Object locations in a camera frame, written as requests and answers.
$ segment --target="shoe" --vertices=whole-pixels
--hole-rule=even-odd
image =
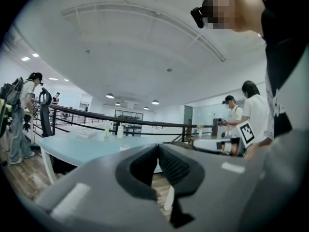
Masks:
[[[15,165],[15,164],[19,164],[19,163],[21,163],[23,161],[23,159],[22,158],[19,158],[17,161],[15,161],[15,162],[11,162],[10,161],[10,164],[11,165]]]
[[[31,154],[30,154],[30,156],[28,156],[28,157],[24,157],[25,159],[27,159],[27,158],[29,158],[29,157],[33,157],[35,155],[35,153],[33,152],[33,151],[31,151]]]

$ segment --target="jeans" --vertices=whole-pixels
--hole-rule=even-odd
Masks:
[[[19,160],[19,150],[21,150],[24,157],[29,157],[32,153],[30,146],[23,134],[24,109],[21,107],[12,107],[12,143],[10,162]]]

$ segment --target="black metal railing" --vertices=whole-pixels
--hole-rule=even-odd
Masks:
[[[163,128],[163,127],[176,127],[176,128],[182,128],[182,132],[181,133],[143,133],[143,132],[129,132],[126,131],[124,132],[124,134],[128,135],[128,134],[132,134],[132,136],[134,135],[159,135],[159,136],[177,136],[174,140],[171,141],[175,141],[177,139],[179,139],[181,137],[181,141],[185,142],[186,141],[186,136],[190,136],[192,137],[193,135],[197,135],[198,133],[187,133],[186,130],[188,128],[195,128],[197,127],[197,125],[185,125],[185,124],[174,124],[174,123],[164,123],[164,122],[154,122],[154,121],[142,121],[142,120],[132,120],[132,119],[125,119],[125,118],[118,118],[118,117],[110,117],[110,116],[104,116],[102,114],[97,114],[97,113],[92,113],[92,112],[85,112],[85,111],[80,111],[80,110],[76,110],[76,109],[72,109],[72,108],[68,108],[68,107],[63,107],[63,106],[58,106],[58,105],[54,105],[54,104],[50,104],[49,105],[49,117],[50,117],[50,121],[52,122],[51,126],[52,126],[52,133],[53,135],[56,134],[56,130],[61,130],[61,131],[65,131],[65,132],[69,132],[68,130],[65,130],[61,127],[59,127],[59,125],[77,125],[80,127],[85,127],[85,128],[91,128],[91,129],[96,129],[99,131],[104,131],[104,129],[102,128],[98,128],[98,127],[93,127],[90,125],[87,125],[87,119],[90,119],[91,124],[100,121],[104,121],[104,120],[108,120],[108,121],[113,121],[116,122],[116,126],[114,130],[110,130],[111,132],[114,132],[117,135],[118,132],[118,126],[120,125],[120,123],[123,124],[132,124],[134,123],[135,125],[145,125],[145,126],[152,126],[152,127],[156,127],[156,128]],[[70,115],[70,120],[68,119],[67,114],[63,115],[63,113],[67,113],[68,115]],[[82,116],[83,117],[83,121],[82,122],[74,122],[76,120],[80,119],[73,119],[75,116],[75,118],[78,118],[76,116]],[[212,132],[204,132],[203,134],[209,134],[212,133],[213,136],[214,132],[216,132],[217,130],[214,130],[214,127],[217,127],[217,125],[205,125],[204,128],[212,128]]]

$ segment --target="light blue table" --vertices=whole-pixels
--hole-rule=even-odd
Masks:
[[[122,145],[134,148],[160,143],[162,142],[152,137],[124,136],[123,139],[117,139],[115,135],[110,135],[108,138],[103,138],[103,132],[97,132],[92,137],[84,138],[77,136],[75,131],[38,139],[44,166],[51,183],[56,181],[56,175],[53,171],[49,155],[74,166],[81,166],[92,159],[120,152],[120,146]],[[159,172],[161,172],[161,169],[157,165],[155,173]]]

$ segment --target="white t-shirt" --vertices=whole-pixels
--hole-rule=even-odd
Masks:
[[[264,140],[267,130],[269,107],[267,99],[260,95],[253,95],[245,100],[243,116],[249,117],[249,123],[255,136],[255,143]]]
[[[235,106],[233,109],[231,109],[231,110],[228,112],[228,119],[227,119],[227,121],[228,121],[228,122],[234,122],[235,120],[241,121],[241,116],[242,116],[242,108],[239,107],[239,106]],[[235,127],[235,126],[228,125],[228,126],[227,126],[227,130],[230,131],[230,130],[232,130],[234,127]]]
[[[20,99],[20,107],[25,109],[26,108],[26,98],[27,98],[27,95],[28,94],[32,94],[33,91],[34,91],[34,82],[33,81],[25,81],[24,84],[23,84],[23,87],[21,89],[21,92],[20,92],[20,96],[19,96],[19,99]]]

